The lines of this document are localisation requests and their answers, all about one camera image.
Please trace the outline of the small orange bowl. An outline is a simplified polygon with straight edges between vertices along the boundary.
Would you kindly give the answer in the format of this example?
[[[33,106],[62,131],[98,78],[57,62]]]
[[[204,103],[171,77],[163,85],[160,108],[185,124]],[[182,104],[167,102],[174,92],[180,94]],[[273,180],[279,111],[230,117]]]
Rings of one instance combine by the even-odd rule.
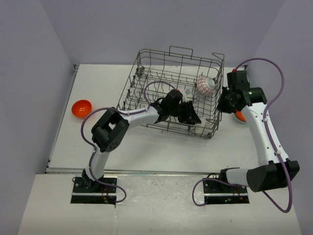
[[[236,111],[235,117],[242,122],[246,122],[246,119],[244,118],[243,114],[240,111]]]

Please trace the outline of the grey wire dish rack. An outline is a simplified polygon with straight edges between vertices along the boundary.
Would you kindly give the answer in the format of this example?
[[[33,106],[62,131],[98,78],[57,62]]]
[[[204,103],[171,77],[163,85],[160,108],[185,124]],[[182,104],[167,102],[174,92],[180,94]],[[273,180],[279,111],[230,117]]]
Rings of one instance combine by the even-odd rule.
[[[151,128],[210,139],[222,119],[217,105],[223,78],[224,54],[203,58],[190,48],[145,48],[137,53],[117,108],[129,112],[152,104],[161,116]]]

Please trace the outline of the large orange bowl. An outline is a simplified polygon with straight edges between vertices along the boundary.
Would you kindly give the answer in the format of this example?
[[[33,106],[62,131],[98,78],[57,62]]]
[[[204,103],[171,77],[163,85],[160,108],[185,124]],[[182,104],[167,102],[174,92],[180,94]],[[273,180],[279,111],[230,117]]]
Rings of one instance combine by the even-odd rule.
[[[71,113],[77,118],[85,118],[91,111],[92,104],[85,99],[76,101],[71,107]]]

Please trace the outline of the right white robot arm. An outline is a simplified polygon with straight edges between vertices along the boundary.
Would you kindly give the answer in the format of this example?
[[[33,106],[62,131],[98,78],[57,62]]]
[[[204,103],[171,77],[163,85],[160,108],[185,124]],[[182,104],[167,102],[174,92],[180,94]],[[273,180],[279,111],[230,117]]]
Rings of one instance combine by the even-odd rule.
[[[282,148],[267,110],[267,99],[261,88],[234,90],[222,88],[217,109],[222,113],[240,111],[250,129],[257,150],[258,167],[228,168],[218,180],[219,189],[230,192],[236,185],[260,192],[291,185],[299,172],[297,161],[291,161]]]

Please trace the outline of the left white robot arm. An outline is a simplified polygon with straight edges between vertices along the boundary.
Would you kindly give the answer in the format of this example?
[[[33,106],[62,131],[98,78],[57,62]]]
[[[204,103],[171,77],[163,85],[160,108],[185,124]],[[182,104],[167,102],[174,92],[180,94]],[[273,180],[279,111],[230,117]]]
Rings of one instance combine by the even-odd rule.
[[[84,134],[85,123],[91,115],[103,110],[106,112],[92,127],[92,141],[89,141]],[[128,130],[141,125],[163,122],[169,117],[177,118],[182,124],[201,124],[192,101],[183,102],[180,99],[166,101],[164,98],[160,98],[145,108],[125,112],[114,107],[106,107],[90,113],[83,120],[80,129],[83,140],[93,147],[88,166],[82,173],[85,188],[90,192],[99,191],[103,183],[101,178],[108,156],[121,144]]]

